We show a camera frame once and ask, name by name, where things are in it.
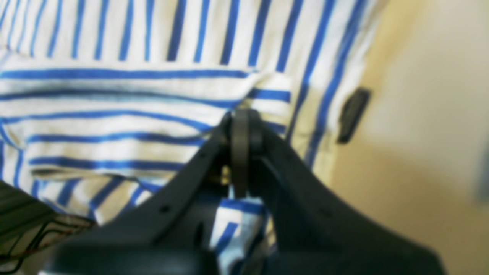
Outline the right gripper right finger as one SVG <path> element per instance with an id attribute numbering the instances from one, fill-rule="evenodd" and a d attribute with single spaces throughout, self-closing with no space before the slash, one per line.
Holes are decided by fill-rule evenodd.
<path id="1" fill-rule="evenodd" d="M 235 196 L 258 197 L 271 214 L 272 275 L 443 275 L 438 256 L 368 219 L 323 186 L 255 110 L 231 121 Z"/>

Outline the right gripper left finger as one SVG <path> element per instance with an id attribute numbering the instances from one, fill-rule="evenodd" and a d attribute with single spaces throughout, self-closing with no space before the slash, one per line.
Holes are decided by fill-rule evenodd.
<path id="1" fill-rule="evenodd" d="M 164 188 L 136 209 L 55 247 L 42 275 L 218 275 L 210 247 L 229 193 L 226 114 L 210 139 Z"/>

